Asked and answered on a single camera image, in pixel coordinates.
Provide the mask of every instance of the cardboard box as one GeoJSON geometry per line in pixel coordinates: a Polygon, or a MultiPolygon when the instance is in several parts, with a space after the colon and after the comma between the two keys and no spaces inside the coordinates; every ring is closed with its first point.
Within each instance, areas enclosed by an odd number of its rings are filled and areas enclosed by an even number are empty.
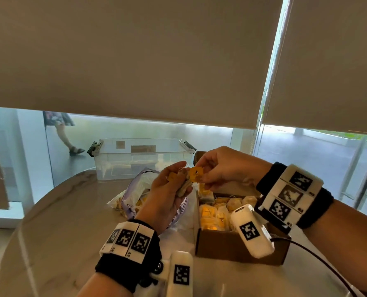
{"type": "MultiPolygon", "coordinates": [[[[196,152],[194,164],[200,159],[204,152],[196,152]]],[[[231,195],[243,198],[244,196],[256,196],[259,197],[259,193],[256,192],[255,188],[243,187],[238,184],[229,184],[221,188],[221,191],[227,194],[215,192],[219,197],[229,197],[231,195]]],[[[240,263],[256,263],[266,265],[282,265],[284,263],[286,254],[290,243],[287,241],[274,242],[275,251],[273,254],[256,259],[250,255],[245,247],[244,242],[241,240],[240,235],[237,232],[230,231],[218,231],[218,230],[202,230],[200,225],[199,217],[199,202],[197,195],[197,206],[195,208],[194,227],[195,227],[195,254],[198,257],[205,257],[209,259],[224,259],[232,260],[240,263]]],[[[270,223],[266,224],[266,229],[269,231],[271,236],[280,236],[284,238],[291,237],[285,235],[276,227],[270,223]]]]}

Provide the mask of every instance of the clear plastic container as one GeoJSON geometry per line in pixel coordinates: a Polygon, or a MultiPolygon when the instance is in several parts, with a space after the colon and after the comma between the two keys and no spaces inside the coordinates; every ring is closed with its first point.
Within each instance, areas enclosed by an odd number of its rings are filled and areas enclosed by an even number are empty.
{"type": "Polygon", "coordinates": [[[145,168],[161,171],[195,149],[179,139],[101,139],[92,151],[98,180],[134,178],[145,168]]]}

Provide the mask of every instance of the sandal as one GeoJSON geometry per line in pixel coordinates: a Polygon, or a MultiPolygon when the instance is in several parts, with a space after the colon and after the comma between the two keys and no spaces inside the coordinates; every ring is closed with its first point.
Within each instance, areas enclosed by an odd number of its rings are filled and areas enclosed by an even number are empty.
{"type": "Polygon", "coordinates": [[[76,147],[73,147],[71,149],[69,149],[69,156],[75,156],[78,155],[80,153],[83,153],[85,150],[84,149],[77,149],[76,147]]]}

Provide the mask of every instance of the tabletop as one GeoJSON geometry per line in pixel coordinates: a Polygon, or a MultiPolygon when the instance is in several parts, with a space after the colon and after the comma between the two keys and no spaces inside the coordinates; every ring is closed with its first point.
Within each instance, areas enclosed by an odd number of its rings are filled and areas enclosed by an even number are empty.
{"type": "MultiPolygon", "coordinates": [[[[6,248],[0,297],[74,297],[94,273],[99,250],[124,221],[107,205],[129,179],[99,182],[84,171],[51,190],[24,217],[6,248]]],[[[192,214],[189,206],[185,215],[192,214]]],[[[194,254],[192,224],[160,236],[163,258],[173,250],[194,254]]],[[[293,240],[315,248],[299,229],[293,240]]],[[[284,265],[241,264],[194,258],[196,296],[346,296],[347,290],[317,259],[291,245],[284,265]]]]}

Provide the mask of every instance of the floral skirt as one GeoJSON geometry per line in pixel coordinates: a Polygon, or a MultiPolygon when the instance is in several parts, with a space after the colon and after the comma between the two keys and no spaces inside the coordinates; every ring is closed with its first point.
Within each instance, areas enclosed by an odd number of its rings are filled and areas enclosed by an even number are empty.
{"type": "Polygon", "coordinates": [[[55,126],[60,124],[65,124],[66,126],[74,126],[72,118],[69,114],[65,112],[44,112],[44,125],[45,126],[55,126]]]}

